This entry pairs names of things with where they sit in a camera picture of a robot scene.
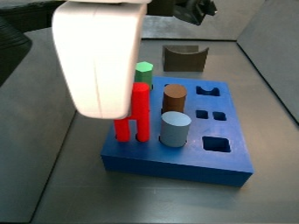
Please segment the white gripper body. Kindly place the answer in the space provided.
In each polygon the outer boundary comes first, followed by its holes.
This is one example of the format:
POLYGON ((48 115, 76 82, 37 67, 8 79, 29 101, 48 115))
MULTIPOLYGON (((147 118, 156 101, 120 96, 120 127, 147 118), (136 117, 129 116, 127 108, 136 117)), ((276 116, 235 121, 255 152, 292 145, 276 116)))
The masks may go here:
POLYGON ((128 114, 140 34, 152 0, 68 0, 53 12, 52 36, 77 111, 128 114))

